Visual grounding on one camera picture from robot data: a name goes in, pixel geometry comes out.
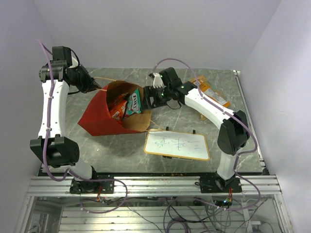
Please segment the teal Fox's candy packet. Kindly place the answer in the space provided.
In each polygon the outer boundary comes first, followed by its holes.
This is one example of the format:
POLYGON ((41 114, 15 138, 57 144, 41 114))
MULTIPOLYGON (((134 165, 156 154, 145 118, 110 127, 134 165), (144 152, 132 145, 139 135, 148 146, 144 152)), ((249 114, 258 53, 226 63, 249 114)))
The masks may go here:
POLYGON ((127 104, 124 112, 124 118, 128 118, 133 114, 141 113, 141 102, 139 89, 137 88, 127 99, 127 104))

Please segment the red paper bag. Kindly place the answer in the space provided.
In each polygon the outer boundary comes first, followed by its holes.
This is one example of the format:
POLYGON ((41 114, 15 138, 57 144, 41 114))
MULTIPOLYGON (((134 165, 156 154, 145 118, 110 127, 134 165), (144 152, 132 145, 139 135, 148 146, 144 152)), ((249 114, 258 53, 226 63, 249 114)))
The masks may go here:
POLYGON ((142 102, 143 87, 126 81, 112 81, 90 101, 78 125, 91 136, 145 132, 152 122, 152 111, 126 109, 133 100, 142 102))

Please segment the orange striped snack packet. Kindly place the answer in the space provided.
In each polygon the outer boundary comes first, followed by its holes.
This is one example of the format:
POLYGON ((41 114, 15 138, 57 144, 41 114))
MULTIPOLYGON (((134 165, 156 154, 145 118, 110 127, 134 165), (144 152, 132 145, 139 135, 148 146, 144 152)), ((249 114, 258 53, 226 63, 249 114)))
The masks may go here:
POLYGON ((211 83, 207 80, 207 78, 204 75, 200 75, 197 78, 202 93, 206 94, 223 107, 228 108, 230 106, 230 102, 225 100, 222 94, 212 87, 211 83))

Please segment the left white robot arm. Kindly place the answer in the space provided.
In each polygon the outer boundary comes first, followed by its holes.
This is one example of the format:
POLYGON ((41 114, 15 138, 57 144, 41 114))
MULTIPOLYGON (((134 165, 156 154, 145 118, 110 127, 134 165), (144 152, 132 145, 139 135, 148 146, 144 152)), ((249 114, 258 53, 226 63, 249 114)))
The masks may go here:
POLYGON ((80 158, 78 144, 69 139, 66 131, 66 102, 69 88, 75 86, 79 93, 101 89, 81 65, 76 53, 65 46, 52 48, 52 58, 39 71, 43 90, 43 112, 38 136, 30 141, 30 149, 42 162, 51 179, 56 178, 51 168, 60 168, 64 176, 71 174, 82 181, 89 193, 99 188, 99 180, 93 177, 93 167, 80 158))

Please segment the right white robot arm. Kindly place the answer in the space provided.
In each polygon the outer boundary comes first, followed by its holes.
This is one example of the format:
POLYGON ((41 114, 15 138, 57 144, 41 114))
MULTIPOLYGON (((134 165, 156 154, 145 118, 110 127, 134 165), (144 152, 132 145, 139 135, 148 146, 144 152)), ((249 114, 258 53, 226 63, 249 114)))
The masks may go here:
POLYGON ((245 112, 234 112, 202 92, 199 82, 182 82, 174 68, 149 74, 153 84, 143 89, 142 110, 166 106, 170 100, 188 106, 210 120, 219 130, 217 145, 221 150, 220 164, 214 180, 215 188, 225 192, 235 178, 238 153, 246 145, 250 133, 245 112))

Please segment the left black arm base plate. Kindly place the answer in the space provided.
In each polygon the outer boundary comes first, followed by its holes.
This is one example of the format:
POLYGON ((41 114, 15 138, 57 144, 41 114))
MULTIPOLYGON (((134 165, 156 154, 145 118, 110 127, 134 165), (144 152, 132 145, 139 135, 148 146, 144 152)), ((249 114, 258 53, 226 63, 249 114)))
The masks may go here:
POLYGON ((88 182, 77 179, 71 180, 69 192, 71 194, 112 194, 114 191, 114 182, 88 182))

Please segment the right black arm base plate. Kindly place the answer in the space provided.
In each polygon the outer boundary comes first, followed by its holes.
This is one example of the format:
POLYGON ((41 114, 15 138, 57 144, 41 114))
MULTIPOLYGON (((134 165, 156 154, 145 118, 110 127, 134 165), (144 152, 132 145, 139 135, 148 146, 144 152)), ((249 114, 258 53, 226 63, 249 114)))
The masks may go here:
POLYGON ((234 178, 229 184, 223 186, 220 178, 214 178, 212 176, 201 176, 199 181, 194 183, 200 187, 201 193, 241 193, 242 185, 239 178, 234 178))

